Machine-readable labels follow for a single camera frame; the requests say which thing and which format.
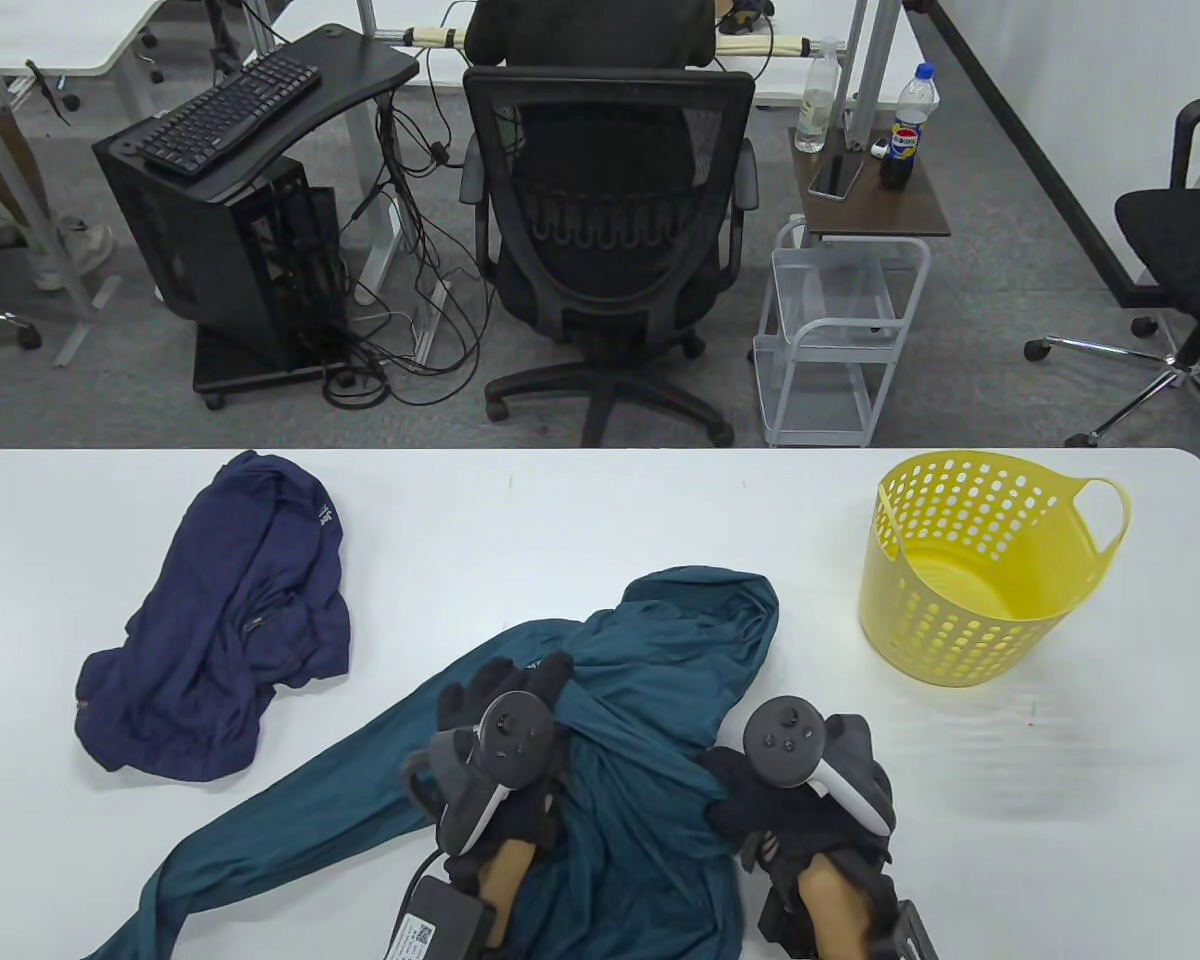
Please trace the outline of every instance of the mesh chair back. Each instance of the mesh chair back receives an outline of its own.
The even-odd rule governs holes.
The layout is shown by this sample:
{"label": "mesh chair back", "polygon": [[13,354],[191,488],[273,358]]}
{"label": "mesh chair back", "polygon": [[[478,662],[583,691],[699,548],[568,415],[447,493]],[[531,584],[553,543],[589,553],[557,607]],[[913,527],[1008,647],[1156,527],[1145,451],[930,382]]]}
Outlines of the mesh chair back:
{"label": "mesh chair back", "polygon": [[677,298],[718,257],[751,76],[473,67],[463,88],[542,332],[644,316],[650,342],[673,338]]}

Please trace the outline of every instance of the sneaker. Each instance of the sneaker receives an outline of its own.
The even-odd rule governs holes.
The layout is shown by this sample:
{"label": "sneaker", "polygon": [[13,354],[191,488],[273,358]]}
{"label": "sneaker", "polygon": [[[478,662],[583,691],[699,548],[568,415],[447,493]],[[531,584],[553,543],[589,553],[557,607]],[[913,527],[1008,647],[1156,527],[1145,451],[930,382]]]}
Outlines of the sneaker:
{"label": "sneaker", "polygon": [[[116,239],[112,235],[110,227],[104,224],[89,227],[83,220],[74,218],[74,216],[64,216],[56,222],[56,236],[62,241],[66,256],[71,257],[74,270],[80,276],[101,266],[116,246]],[[62,289],[65,283],[62,283],[56,266],[53,266],[53,259],[48,251],[28,247],[26,258],[32,265],[32,282],[37,289],[42,292],[60,292]]]}

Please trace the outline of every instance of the black glove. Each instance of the black glove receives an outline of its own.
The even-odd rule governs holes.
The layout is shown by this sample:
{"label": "black glove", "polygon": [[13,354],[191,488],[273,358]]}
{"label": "black glove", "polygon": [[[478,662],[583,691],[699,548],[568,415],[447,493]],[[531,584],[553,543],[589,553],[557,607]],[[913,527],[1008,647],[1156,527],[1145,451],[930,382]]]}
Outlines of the black glove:
{"label": "black glove", "polygon": [[[480,724],[492,701],[505,692],[526,690],[550,708],[556,707],[564,685],[574,677],[574,659],[551,654],[535,667],[517,668],[504,656],[488,660],[463,689],[445,686],[436,703],[436,730],[454,730]],[[476,844],[462,856],[450,856],[445,869],[460,890],[473,892],[478,874],[508,840],[523,840],[541,851],[554,848],[560,836],[559,792],[568,768],[568,727],[554,725],[554,742],[545,773],[539,780],[512,793],[498,805]]]}
{"label": "black glove", "polygon": [[[841,731],[844,718],[828,716],[828,736]],[[839,872],[859,888],[871,905],[871,938],[887,937],[898,923],[898,894],[882,872],[889,860],[888,836],[875,836],[833,799],[812,787],[782,788],[760,780],[745,755],[713,748],[698,762],[728,791],[710,804],[706,817],[715,833],[769,874],[773,892],[760,928],[792,958],[816,956],[814,928],[798,890],[800,874],[816,854],[826,854]],[[884,769],[870,760],[875,785],[892,802]],[[884,820],[893,823],[892,810]]]}

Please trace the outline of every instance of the white table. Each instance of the white table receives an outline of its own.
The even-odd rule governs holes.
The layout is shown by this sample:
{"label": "white table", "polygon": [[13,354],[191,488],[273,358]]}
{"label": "white table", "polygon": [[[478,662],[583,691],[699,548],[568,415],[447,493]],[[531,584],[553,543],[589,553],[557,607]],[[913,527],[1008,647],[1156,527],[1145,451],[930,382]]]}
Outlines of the white table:
{"label": "white table", "polygon": [[[942,960],[1200,956],[1200,463],[1030,452],[1124,484],[1085,607],[1001,680],[925,686],[856,619],[874,485],[906,451],[308,451],[347,529],[352,671],[281,692],[239,776],[104,773],[76,742],[85,654],[119,644],[222,451],[0,452],[0,958],[84,956],[180,838],[517,622],[583,618],[678,563],[763,572],[782,613],[725,721],[778,692],[870,719],[898,890]],[[190,920],[180,960],[380,956],[426,832]],[[745,878],[752,906],[764,893]],[[746,936],[748,958],[782,956]]]}
{"label": "white table", "polygon": [[[379,29],[403,29],[403,28],[466,28],[467,20],[472,18],[472,6],[475,0],[458,0],[454,5],[449,19],[440,24],[444,18],[449,0],[409,0],[398,2],[396,0],[374,0],[373,13],[377,17]],[[853,0],[779,0],[776,13],[773,17],[774,32],[779,36],[796,35],[805,36],[810,40],[820,40],[824,36],[834,36],[845,41],[850,32],[850,20],[853,17]],[[850,95],[857,90],[857,79],[862,76],[862,65],[866,60],[866,42],[871,35],[871,23],[875,18],[875,0],[868,5],[864,26],[862,26],[862,44],[859,55],[853,64],[853,83],[850,86]],[[293,4],[281,13],[275,22],[276,31],[290,40],[298,40],[322,26],[325,23],[340,23],[344,28],[354,31],[361,29],[359,20],[356,0],[294,0]],[[640,24],[632,24],[632,29],[640,29]],[[462,88],[463,70],[467,64],[455,50],[432,50],[431,77],[437,88],[443,90],[458,90]],[[924,54],[916,42],[916,31],[912,31],[907,23],[906,14],[898,17],[898,26],[893,37],[893,49],[889,54],[888,70],[884,71],[884,80],[880,84],[878,108],[892,110],[898,106],[898,94],[902,91],[906,83],[916,76],[916,65],[923,64]],[[748,73],[760,72],[764,60],[755,58],[724,58],[725,67],[730,70],[745,70]],[[805,74],[809,73],[809,61],[798,58],[774,58],[769,61],[769,67],[756,83],[755,102],[760,106],[798,106],[802,94],[805,92]],[[422,72],[409,83],[427,84],[426,64],[422,64]]]}
{"label": "white table", "polygon": [[116,92],[132,122],[151,116],[146,73],[130,54],[162,0],[0,0],[0,72],[30,74],[32,60],[49,77],[101,77],[120,67]]}

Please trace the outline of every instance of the chair seat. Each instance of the chair seat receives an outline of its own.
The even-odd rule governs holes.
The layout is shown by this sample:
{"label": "chair seat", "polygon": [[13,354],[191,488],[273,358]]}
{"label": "chair seat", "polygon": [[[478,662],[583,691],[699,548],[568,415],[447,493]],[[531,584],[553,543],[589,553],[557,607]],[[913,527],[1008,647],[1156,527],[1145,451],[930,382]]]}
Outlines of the chair seat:
{"label": "chair seat", "polygon": [[1126,193],[1116,221],[1175,306],[1200,322],[1200,188]]}

